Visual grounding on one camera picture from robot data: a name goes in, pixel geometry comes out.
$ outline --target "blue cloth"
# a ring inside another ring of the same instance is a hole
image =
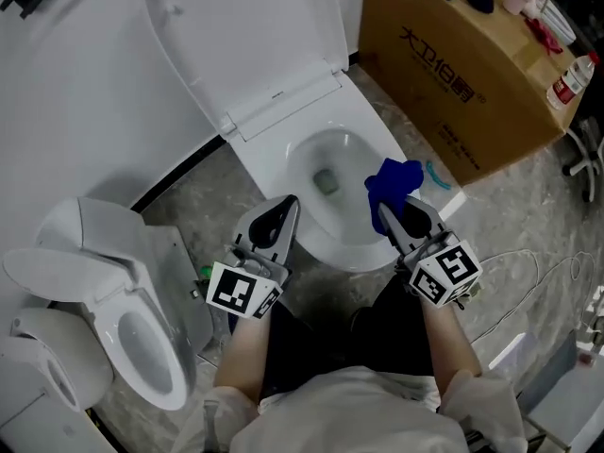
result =
[[[399,162],[390,158],[384,160],[377,175],[365,179],[365,188],[369,192],[371,224],[377,233],[386,235],[386,230],[379,220],[379,204],[386,205],[400,220],[403,216],[405,198],[422,186],[423,181],[424,173],[420,161]]]

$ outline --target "human arm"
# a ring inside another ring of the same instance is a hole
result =
[[[436,385],[439,393],[444,395],[451,379],[459,371],[479,376],[482,369],[451,304],[436,308],[422,300],[422,311]]]
[[[259,403],[270,327],[270,311],[259,320],[239,319],[218,366],[214,387],[235,388]]]

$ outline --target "drain hole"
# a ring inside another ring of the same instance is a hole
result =
[[[312,177],[312,181],[325,196],[336,193],[340,189],[336,176],[327,168],[317,171]]]

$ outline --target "toilet seat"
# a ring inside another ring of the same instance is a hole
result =
[[[93,313],[101,344],[132,389],[164,410],[182,408],[190,393],[186,373],[147,293],[118,293]]]

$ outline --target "white toilet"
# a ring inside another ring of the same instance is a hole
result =
[[[182,408],[195,384],[194,352],[210,340],[208,305],[178,230],[134,211],[73,198],[46,217],[34,248],[9,251],[8,276],[31,294],[82,302],[113,366],[138,394]]]
[[[113,381],[113,370],[81,317],[55,309],[21,309],[0,357],[29,364],[46,378],[49,394],[73,411],[94,406]]]
[[[352,81],[336,0],[146,0],[166,57],[262,193],[302,203],[297,240],[351,271],[397,258],[364,180],[405,160]]]

